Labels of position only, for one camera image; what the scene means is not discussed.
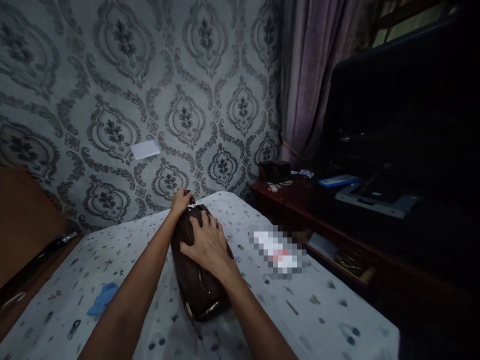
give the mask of wooden cabinet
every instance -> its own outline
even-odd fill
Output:
[[[427,338],[432,344],[451,342],[455,351],[465,351],[477,343],[480,315],[476,294],[355,238],[309,212],[311,186],[304,180],[298,182],[302,184],[281,188],[276,193],[268,191],[265,181],[251,185],[257,209],[272,223],[292,233],[308,228],[341,249],[361,253],[369,269],[374,269],[368,277],[357,277],[308,244],[302,245],[321,265],[398,326],[403,339],[408,334],[421,346]]]
[[[21,167],[0,167],[0,288],[67,228]]]

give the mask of blue cloth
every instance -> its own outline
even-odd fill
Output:
[[[100,294],[93,302],[93,306],[88,309],[86,314],[89,316],[97,316],[103,314],[103,312],[107,308],[107,305],[110,304],[118,289],[119,287],[115,285],[114,282],[110,282],[104,285],[101,288]]]

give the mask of wrist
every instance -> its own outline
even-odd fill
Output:
[[[228,258],[225,263],[218,266],[213,275],[226,289],[229,288],[232,283],[242,279],[237,263],[231,258]]]
[[[180,219],[180,216],[182,216],[183,211],[178,211],[173,208],[170,209],[170,212],[168,213],[167,217],[173,220],[178,221]]]

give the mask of wooden headboard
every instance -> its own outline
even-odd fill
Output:
[[[81,236],[50,255],[36,256],[70,232],[65,216],[26,170],[0,167],[0,341]],[[20,301],[5,305],[23,292]]]

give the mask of hand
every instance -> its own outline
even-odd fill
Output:
[[[188,246],[180,243],[180,251],[205,270],[211,272],[217,279],[230,270],[238,272],[237,264],[227,253],[227,242],[225,240],[224,228],[217,223],[212,215],[207,216],[205,211],[201,212],[202,227],[199,221],[190,217],[193,227],[195,243]]]
[[[180,217],[182,213],[187,209],[192,198],[192,192],[185,194],[185,187],[181,187],[177,190],[175,195],[173,195],[173,200],[171,201],[170,214]]]

